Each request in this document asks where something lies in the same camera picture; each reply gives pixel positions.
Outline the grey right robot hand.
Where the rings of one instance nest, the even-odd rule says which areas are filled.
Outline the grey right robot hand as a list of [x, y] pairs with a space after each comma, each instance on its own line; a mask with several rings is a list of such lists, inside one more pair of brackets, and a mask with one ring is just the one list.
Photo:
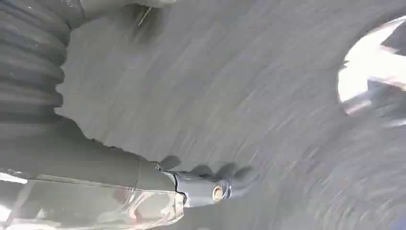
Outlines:
[[108, 147], [69, 120], [0, 124], [3, 230], [148, 230], [234, 198], [240, 186]]

